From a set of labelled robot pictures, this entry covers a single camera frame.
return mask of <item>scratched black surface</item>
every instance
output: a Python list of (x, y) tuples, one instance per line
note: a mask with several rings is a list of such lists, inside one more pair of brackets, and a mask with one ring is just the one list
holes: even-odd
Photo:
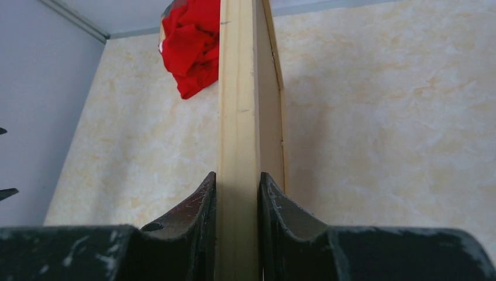
[(457, 229), (334, 227), (286, 197), (262, 173), (264, 278), (273, 280), (496, 280), (482, 246)]
[(141, 230), (0, 229), (0, 280), (213, 280), (215, 173)]

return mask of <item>wooden plank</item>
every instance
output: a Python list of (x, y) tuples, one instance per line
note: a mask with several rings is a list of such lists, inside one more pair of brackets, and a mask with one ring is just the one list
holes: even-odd
[(259, 280), (254, 2), (221, 0), (216, 280)]
[(267, 7), (262, 0), (221, 0), (216, 280), (261, 278), (260, 172), (285, 183), (282, 80)]

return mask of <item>white wall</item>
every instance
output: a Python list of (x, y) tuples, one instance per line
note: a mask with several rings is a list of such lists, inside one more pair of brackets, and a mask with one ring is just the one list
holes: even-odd
[(0, 1), (0, 41), (0, 225), (40, 225), (104, 45), (35, 0)]

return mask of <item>wood edge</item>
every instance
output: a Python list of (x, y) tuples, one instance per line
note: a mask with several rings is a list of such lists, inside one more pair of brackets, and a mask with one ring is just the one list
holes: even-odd
[(283, 165), (284, 165), (284, 182), (283, 182), (283, 192), (291, 196), (291, 186), (290, 186), (290, 164), (288, 149), (285, 140), (287, 139), (286, 131), (286, 98), (284, 92), (284, 81), (283, 74), (281, 70), (281, 63), (279, 59), (279, 53), (277, 49), (277, 40), (275, 38), (275, 28), (274, 19), (272, 16), (272, 9), (270, 8), (270, 0), (261, 0), (264, 6), (265, 19), (267, 23), (268, 36), (270, 39), (270, 46), (272, 48), (272, 55), (274, 59), (275, 74), (277, 76), (277, 82), (279, 85), (279, 93), (281, 99), (281, 129), (283, 132)]
[(164, 20), (164, 16), (160, 18), (159, 44), (166, 39), (166, 31), (164, 30), (164, 26), (162, 25), (162, 20)]

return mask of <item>wooden board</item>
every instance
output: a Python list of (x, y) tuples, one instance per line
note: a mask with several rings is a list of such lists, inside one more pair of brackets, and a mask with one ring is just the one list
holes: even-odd
[(271, 36), (268, 2), (221, 0), (216, 280), (261, 278), (260, 172), (285, 183), (283, 82)]

